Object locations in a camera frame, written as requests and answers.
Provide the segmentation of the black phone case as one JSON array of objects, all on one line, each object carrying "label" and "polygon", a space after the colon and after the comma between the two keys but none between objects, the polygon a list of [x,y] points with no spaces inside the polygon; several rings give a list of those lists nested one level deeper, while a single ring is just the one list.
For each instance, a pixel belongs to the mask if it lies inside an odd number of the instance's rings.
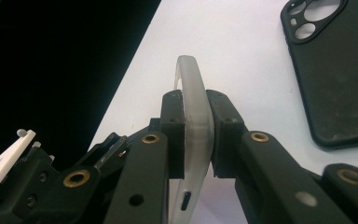
[{"label": "black phone case", "polygon": [[281,22],[307,116],[320,147],[358,147],[358,0],[311,21],[307,8],[332,0],[289,0]]}]

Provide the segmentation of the frosted clear phone case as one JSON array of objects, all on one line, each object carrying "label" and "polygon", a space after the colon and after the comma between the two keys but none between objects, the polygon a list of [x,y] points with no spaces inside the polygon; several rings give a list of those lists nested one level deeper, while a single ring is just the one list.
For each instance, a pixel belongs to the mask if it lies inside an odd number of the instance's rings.
[{"label": "frosted clear phone case", "polygon": [[174,88],[182,81],[185,130],[184,178],[179,181],[170,224],[189,224],[213,154],[213,114],[197,60],[182,55],[176,64]]}]

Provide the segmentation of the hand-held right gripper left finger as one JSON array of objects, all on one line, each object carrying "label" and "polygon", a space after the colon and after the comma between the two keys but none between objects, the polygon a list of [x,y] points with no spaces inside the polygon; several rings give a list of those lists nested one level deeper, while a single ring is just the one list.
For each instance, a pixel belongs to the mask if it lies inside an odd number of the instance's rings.
[{"label": "hand-held right gripper left finger", "polygon": [[185,129],[183,94],[180,90],[163,95],[160,111],[160,129],[168,138],[169,177],[185,177]]}]

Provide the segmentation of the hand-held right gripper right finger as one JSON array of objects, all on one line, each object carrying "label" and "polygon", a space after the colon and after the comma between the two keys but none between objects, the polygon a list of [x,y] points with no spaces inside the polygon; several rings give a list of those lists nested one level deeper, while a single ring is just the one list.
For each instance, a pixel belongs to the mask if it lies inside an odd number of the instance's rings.
[{"label": "hand-held right gripper right finger", "polygon": [[207,90],[206,93],[214,122],[213,175],[218,178],[235,178],[237,147],[246,131],[244,121],[224,93],[214,90]]}]

